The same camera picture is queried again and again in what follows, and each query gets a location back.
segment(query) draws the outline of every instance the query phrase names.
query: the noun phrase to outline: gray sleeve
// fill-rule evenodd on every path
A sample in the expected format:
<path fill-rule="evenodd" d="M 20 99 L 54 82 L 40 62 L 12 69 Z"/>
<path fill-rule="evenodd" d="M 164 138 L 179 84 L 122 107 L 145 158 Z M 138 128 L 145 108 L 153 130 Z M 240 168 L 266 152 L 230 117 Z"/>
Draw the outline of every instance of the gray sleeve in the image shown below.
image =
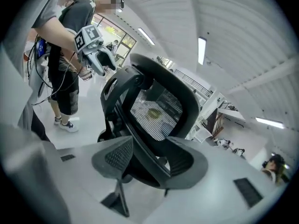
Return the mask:
<path fill-rule="evenodd" d="M 49 0 L 46 6 L 43 8 L 39 16 L 37 17 L 35 23 L 32 28 L 38 28 L 43 26 L 48 20 L 53 17 L 56 17 L 55 7 L 58 0 Z"/>

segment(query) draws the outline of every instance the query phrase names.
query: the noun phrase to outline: ceiling light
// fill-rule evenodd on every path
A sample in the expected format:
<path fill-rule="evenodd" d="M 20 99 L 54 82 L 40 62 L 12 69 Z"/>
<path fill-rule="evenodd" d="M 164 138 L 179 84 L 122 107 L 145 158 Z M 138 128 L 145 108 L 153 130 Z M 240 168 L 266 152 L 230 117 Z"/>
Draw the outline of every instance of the ceiling light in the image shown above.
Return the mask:
<path fill-rule="evenodd" d="M 206 39 L 200 37 L 198 39 L 198 62 L 203 65 L 205 60 L 205 52 L 206 52 Z"/>
<path fill-rule="evenodd" d="M 257 122 L 264 123 L 264 124 L 267 124 L 267 125 L 271 125 L 271 126 L 274 126 L 274 127 L 280 128 L 280 129 L 285 128 L 284 124 L 281 123 L 281 122 L 268 120 L 268 119 L 263 119 L 263 118 L 258 118 L 258 117 L 256 117 L 256 120 L 257 120 Z"/>
<path fill-rule="evenodd" d="M 142 30 L 142 28 L 139 28 L 138 30 L 142 33 L 142 35 L 145 36 L 146 39 L 149 40 L 149 42 L 150 42 L 153 46 L 155 45 L 154 42 L 150 39 L 150 37 L 149 37 L 149 36 Z"/>

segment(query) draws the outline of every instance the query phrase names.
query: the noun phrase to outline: office chair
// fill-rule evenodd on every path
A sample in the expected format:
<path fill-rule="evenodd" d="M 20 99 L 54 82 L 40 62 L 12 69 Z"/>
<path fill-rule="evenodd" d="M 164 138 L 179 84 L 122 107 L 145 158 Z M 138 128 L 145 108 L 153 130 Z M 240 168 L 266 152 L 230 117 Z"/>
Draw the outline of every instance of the office chair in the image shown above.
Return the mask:
<path fill-rule="evenodd" d="M 199 114 L 196 97 L 164 66 L 139 54 L 130 60 L 132 65 L 116 72 L 102 91 L 106 130 L 98 142 L 133 137 L 123 178 L 130 175 L 159 189 L 190 188 L 205 175 L 206 158 L 171 137 L 185 138 L 192 128 Z M 149 95 L 155 83 L 158 95 Z M 157 157 L 166 157 L 170 170 Z"/>

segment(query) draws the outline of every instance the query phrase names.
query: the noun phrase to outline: sneaker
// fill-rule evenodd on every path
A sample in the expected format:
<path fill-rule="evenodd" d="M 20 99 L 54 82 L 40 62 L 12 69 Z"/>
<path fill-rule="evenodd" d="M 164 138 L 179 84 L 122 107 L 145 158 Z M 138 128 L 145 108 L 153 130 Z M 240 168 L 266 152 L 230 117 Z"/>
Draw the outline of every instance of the sneaker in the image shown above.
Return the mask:
<path fill-rule="evenodd" d="M 55 117 L 54 124 L 55 124 L 55 125 L 59 125 L 60 122 L 61 122 L 61 117 L 60 117 L 60 118 L 56 118 L 56 117 Z"/>
<path fill-rule="evenodd" d="M 74 133 L 74 132 L 78 131 L 78 128 L 76 126 L 74 126 L 71 122 L 67 122 L 66 125 L 63 125 L 60 122 L 59 127 L 66 130 L 66 131 L 68 131 L 68 132 L 71 132 L 71 133 Z"/>

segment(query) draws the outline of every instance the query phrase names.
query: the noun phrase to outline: white corrugated ceiling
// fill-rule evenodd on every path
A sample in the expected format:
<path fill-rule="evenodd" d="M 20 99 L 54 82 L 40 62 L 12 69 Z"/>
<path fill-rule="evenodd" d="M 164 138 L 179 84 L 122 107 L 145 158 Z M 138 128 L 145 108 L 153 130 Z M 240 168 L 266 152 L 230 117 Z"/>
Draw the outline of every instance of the white corrugated ceiling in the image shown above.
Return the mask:
<path fill-rule="evenodd" d="M 248 122 L 282 121 L 265 129 L 273 151 L 295 167 L 299 156 L 298 40 L 273 0 L 125 0 L 145 27 L 158 55 L 196 72 L 234 103 Z M 206 61 L 197 62 L 197 38 L 207 39 Z"/>

